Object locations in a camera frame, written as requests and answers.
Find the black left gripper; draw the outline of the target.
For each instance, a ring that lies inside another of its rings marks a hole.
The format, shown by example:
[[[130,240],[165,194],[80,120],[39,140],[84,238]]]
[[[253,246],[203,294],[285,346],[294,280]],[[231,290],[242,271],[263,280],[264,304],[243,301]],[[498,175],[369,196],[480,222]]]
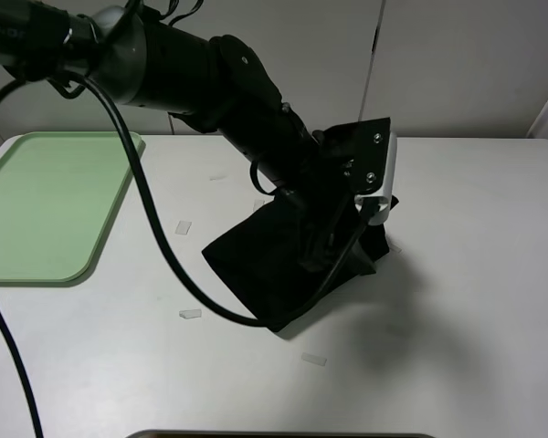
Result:
[[[350,187],[341,164],[323,155],[323,131],[260,137],[255,168],[290,201],[301,218],[300,263],[314,272],[331,267],[354,228]]]

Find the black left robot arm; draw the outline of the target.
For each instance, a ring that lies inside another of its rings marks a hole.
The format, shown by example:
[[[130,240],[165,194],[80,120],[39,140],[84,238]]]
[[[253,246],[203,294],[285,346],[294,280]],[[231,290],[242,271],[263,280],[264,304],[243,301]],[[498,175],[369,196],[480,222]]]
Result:
[[[342,248],[342,174],[285,103],[256,53],[225,35],[203,39],[139,1],[74,16],[38,1],[0,1],[0,65],[64,98],[99,89],[120,105],[165,111],[223,134],[298,207],[300,264],[317,272]]]

